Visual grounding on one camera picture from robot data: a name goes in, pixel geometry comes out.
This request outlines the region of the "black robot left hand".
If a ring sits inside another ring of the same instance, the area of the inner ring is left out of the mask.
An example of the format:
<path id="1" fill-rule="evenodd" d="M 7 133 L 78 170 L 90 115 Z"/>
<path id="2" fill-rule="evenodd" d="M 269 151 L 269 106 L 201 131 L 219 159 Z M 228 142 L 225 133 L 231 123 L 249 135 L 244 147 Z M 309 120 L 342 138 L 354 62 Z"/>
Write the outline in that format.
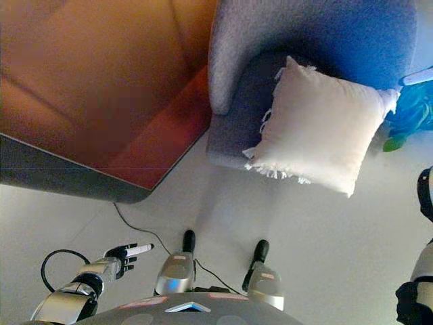
<path id="1" fill-rule="evenodd" d="M 104 254 L 104 257 L 117 259 L 118 267 L 116 269 L 116 279 L 118 280 L 124 276 L 125 272 L 134 268 L 133 262 L 137 260 L 137 255 L 153 249 L 154 244 L 139 246 L 137 243 L 132 243 L 112 248 Z"/>

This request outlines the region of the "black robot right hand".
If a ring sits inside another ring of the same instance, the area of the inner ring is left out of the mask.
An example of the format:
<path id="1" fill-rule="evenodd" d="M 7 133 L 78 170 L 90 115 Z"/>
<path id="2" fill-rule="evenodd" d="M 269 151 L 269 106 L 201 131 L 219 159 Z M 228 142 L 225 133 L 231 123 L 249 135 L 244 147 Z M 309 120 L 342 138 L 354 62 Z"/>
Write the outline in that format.
<path id="1" fill-rule="evenodd" d="M 433 79 L 433 67 L 414 72 L 400 79 L 399 85 L 410 86 L 425 83 Z"/>

